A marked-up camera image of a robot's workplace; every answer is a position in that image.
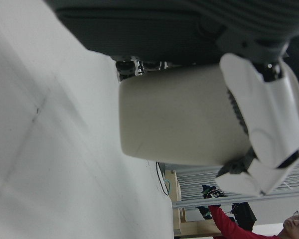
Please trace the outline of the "white and grey left robot hand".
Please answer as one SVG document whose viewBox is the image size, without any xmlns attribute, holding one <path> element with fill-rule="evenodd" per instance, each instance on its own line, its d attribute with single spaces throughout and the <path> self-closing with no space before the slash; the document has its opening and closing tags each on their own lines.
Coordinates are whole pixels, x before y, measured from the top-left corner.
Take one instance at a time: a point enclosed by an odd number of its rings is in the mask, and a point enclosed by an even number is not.
<svg viewBox="0 0 299 239">
<path fill-rule="evenodd" d="M 299 162 L 299 0 L 49 0 L 119 78 L 124 154 L 221 165 L 221 189 L 264 196 Z"/>
</svg>

